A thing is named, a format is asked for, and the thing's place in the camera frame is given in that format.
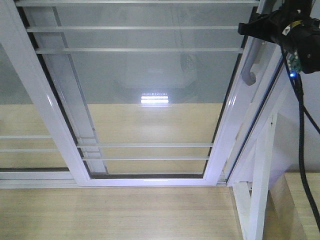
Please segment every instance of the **wooden surface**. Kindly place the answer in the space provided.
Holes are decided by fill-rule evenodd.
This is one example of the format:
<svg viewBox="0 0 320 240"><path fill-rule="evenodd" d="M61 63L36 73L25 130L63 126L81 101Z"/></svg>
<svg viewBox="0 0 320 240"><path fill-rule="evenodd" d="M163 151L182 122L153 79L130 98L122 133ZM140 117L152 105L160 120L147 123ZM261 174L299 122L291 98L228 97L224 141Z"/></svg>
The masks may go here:
<svg viewBox="0 0 320 240"><path fill-rule="evenodd" d="M320 173L308 173L312 195L320 205ZM299 173L285 173L271 189L284 240L318 240L319 230Z"/></svg>
<svg viewBox="0 0 320 240"><path fill-rule="evenodd" d="M268 194L265 216L264 216L264 229L263 240L284 240L283 231L280 226L275 206L271 195Z"/></svg>
<svg viewBox="0 0 320 240"><path fill-rule="evenodd" d="M228 187L0 189L1 240L240 240Z"/></svg>

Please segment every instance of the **wood grain panel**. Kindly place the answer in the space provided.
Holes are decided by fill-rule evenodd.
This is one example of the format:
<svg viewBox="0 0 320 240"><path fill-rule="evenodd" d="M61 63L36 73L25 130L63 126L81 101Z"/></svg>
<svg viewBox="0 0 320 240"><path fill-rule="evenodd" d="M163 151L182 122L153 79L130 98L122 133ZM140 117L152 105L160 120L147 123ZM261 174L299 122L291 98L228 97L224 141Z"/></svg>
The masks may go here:
<svg viewBox="0 0 320 240"><path fill-rule="evenodd" d="M227 187L1 189L2 240L241 240Z"/></svg>
<svg viewBox="0 0 320 240"><path fill-rule="evenodd" d="M265 216L264 216L264 229L263 229L263 240L284 240L282 226L278 219L275 206L271 197L268 194Z"/></svg>
<svg viewBox="0 0 320 240"><path fill-rule="evenodd" d="M307 173L307 179L319 207L320 173ZM318 240L320 238L299 173L285 173L270 192L284 240Z"/></svg>

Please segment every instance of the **blue led light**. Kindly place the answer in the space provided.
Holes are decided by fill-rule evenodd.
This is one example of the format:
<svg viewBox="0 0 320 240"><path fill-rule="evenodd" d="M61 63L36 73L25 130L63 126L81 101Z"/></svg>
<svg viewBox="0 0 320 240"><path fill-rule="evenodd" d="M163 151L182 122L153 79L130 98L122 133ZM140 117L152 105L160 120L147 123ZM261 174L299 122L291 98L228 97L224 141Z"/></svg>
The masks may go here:
<svg viewBox="0 0 320 240"><path fill-rule="evenodd" d="M297 76L297 72L292 71L290 72L290 78L295 78Z"/></svg>

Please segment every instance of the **black cable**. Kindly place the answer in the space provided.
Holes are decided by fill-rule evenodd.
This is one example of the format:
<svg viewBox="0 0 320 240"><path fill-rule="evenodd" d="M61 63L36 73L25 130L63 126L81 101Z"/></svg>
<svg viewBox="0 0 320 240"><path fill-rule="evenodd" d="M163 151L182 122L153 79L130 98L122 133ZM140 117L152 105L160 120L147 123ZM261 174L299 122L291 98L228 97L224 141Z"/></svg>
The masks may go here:
<svg viewBox="0 0 320 240"><path fill-rule="evenodd" d="M290 69L289 65L287 63L287 58L286 54L284 51L284 47L282 43L279 43L280 48L281 48L281 53L284 61L284 65L288 74L288 77L290 79L291 86L293 88L294 94L298 100L299 103L299 153L298 153L298 162L299 162L299 172L300 172L300 178L302 182L302 186L304 189L304 192L306 194L306 197L309 201L309 204L311 206L314 219L316 221L316 225L318 227L318 230L320 232L320 214L319 210L317 207L317 204L315 202L315 199L311 193L309 183L307 180L307 175L306 175L306 169L305 169L305 153L304 153L304 147L305 147L305 115L308 117L314 128L317 130L317 132L320 134L320 129L314 119L311 117L309 114L308 110L306 109L304 105L304 93L303 93L303 86L302 86L302 81L301 81L301 76L300 74L297 73L297 76L293 79L290 77Z"/></svg>

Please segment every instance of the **white post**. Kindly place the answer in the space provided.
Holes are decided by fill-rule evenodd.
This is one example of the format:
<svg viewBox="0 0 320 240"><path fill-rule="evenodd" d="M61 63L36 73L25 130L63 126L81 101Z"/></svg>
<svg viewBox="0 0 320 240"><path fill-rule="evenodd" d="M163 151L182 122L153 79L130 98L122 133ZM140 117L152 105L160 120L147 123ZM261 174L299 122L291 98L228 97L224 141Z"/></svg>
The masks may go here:
<svg viewBox="0 0 320 240"><path fill-rule="evenodd" d="M256 140L247 240L262 240L277 114L268 118Z"/></svg>
<svg viewBox="0 0 320 240"><path fill-rule="evenodd" d="M235 205L239 216L239 222L242 231L243 240L248 239L249 220L250 220L250 203L251 197L246 182L237 182L233 185L233 194Z"/></svg>

